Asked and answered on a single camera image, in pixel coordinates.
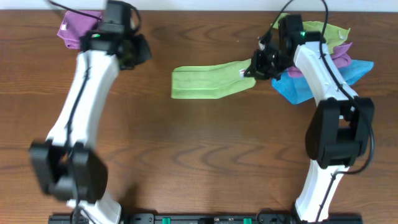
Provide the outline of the light green cloth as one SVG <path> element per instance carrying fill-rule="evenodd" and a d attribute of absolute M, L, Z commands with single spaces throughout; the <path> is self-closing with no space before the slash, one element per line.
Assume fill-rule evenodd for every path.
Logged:
<path fill-rule="evenodd" d="M 245 77 L 251 61 L 234 61 L 209 66 L 182 66 L 172 72 L 171 97 L 186 100 L 214 100 L 252 88 L 256 80 Z"/>

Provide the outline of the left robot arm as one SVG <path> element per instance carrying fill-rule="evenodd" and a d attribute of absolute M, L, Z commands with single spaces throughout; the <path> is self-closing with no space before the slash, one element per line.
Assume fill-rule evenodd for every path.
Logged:
<path fill-rule="evenodd" d="M 41 191 L 73 209 L 69 223 L 120 223 L 122 207 L 106 191 L 108 168 L 95 153 L 108 93 L 121 70 L 151 59 L 142 34 L 88 32 L 81 39 L 72 85 L 60 115 L 29 155 Z"/>

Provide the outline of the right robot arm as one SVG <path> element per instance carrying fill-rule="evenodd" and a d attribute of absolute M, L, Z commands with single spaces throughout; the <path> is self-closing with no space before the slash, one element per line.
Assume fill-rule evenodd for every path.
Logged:
<path fill-rule="evenodd" d="M 330 215 L 328 208 L 344 175 L 364 171 L 370 161 L 351 170 L 358 157 L 374 154 L 371 121 L 374 104 L 351 89 L 333 63 L 323 31 L 308 31 L 298 14 L 275 20 L 279 46 L 272 31 L 259 38 L 244 77 L 280 80 L 281 73 L 296 66 L 303 74 L 317 104 L 305 135 L 310 168 L 303 190 L 284 223 L 362 223 L 360 215 Z"/>

